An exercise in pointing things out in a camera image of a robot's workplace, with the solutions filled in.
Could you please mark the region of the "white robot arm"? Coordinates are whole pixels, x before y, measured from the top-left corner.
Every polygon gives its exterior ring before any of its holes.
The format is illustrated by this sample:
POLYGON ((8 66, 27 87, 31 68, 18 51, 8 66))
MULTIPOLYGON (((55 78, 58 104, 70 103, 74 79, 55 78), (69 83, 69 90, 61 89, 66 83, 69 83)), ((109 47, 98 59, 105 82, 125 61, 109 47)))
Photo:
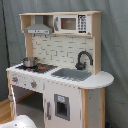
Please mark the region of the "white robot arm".
POLYGON ((35 123, 26 115, 19 115, 13 121, 0 124, 0 128, 37 128, 35 123))

